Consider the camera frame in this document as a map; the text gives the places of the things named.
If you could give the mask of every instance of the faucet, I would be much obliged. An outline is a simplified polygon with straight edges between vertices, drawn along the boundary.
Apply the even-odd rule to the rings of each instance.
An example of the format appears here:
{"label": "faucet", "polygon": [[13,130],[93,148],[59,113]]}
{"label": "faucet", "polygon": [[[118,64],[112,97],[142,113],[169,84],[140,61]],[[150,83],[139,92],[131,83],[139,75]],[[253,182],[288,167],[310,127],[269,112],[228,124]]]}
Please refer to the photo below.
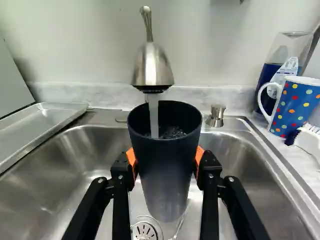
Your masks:
{"label": "faucet", "polygon": [[211,105],[211,115],[205,121],[211,127],[220,128],[224,125],[224,112],[226,106],[224,105]]}
{"label": "faucet", "polygon": [[160,94],[174,84],[174,75],[165,51],[154,43],[151,8],[143,6],[140,13],[146,30],[146,43],[138,51],[131,85],[145,94]]}

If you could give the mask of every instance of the kitchen sink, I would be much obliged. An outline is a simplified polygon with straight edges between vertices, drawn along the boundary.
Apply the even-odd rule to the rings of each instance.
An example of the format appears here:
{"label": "kitchen sink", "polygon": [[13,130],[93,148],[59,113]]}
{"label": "kitchen sink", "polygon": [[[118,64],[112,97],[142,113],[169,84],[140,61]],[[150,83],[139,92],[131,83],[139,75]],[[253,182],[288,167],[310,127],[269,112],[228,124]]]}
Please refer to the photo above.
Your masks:
{"label": "kitchen sink", "polygon": [[[30,152],[0,177],[0,238],[3,240],[60,240],[94,178],[110,178],[110,167],[131,147],[126,113],[92,110],[77,122]],[[292,201],[278,185],[267,164],[270,155],[246,120],[226,117],[220,128],[202,126],[200,143],[223,167],[222,176],[242,182],[273,240],[311,240]],[[199,239],[202,192],[192,178],[188,207],[176,222],[152,218],[140,179],[130,193],[133,240],[136,227],[150,228],[156,239]],[[107,206],[96,236],[111,240],[113,202]],[[219,201],[220,239],[237,239],[228,211]]]}

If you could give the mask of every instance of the sink drain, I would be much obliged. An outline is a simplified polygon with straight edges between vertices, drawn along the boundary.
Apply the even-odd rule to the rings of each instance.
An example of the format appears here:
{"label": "sink drain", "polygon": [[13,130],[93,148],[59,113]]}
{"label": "sink drain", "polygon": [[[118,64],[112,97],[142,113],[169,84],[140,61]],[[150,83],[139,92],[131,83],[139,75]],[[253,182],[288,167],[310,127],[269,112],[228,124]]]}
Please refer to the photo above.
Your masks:
{"label": "sink drain", "polygon": [[138,222],[133,225],[132,236],[136,240],[158,240],[155,228],[147,222]]}
{"label": "sink drain", "polygon": [[136,218],[131,226],[133,240],[163,240],[163,232],[157,220],[148,215]]}

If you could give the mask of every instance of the mug handle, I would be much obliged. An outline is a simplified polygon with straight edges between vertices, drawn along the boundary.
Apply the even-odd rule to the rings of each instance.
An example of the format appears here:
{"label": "mug handle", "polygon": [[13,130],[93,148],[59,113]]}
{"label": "mug handle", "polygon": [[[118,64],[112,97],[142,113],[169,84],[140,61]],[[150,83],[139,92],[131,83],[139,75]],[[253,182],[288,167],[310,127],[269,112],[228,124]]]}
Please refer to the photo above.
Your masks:
{"label": "mug handle", "polygon": [[263,84],[259,91],[258,91],[258,94],[257,94],[257,100],[258,100],[258,105],[259,105],[259,108],[263,114],[263,116],[265,117],[265,119],[268,121],[268,123],[270,124],[271,121],[272,121],[272,117],[270,115],[268,115],[268,113],[266,112],[266,110],[264,109],[264,106],[262,105],[261,103],[261,94],[262,94],[262,91],[266,88],[266,87],[269,87],[269,86],[273,86],[273,87],[276,87],[276,98],[279,99],[280,96],[281,96],[281,93],[282,93],[282,86],[276,82],[267,82],[265,84]]}

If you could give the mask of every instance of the orange gripper pad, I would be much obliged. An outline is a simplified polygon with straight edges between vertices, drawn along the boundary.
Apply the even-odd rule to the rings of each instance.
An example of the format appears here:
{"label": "orange gripper pad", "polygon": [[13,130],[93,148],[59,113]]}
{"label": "orange gripper pad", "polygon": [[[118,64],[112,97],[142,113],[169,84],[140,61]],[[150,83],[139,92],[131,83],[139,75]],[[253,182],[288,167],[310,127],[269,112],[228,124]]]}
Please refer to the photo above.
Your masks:
{"label": "orange gripper pad", "polygon": [[133,171],[133,178],[136,180],[137,173],[136,173],[136,165],[137,165],[137,159],[135,156],[134,149],[131,147],[128,151],[126,151],[126,157],[128,159],[128,163],[132,166]]}
{"label": "orange gripper pad", "polygon": [[200,160],[202,158],[202,155],[204,154],[205,150],[198,146],[196,148],[196,153],[195,153],[195,165],[196,165],[196,176],[195,178],[198,179],[198,173],[199,173],[199,165],[200,165]]}

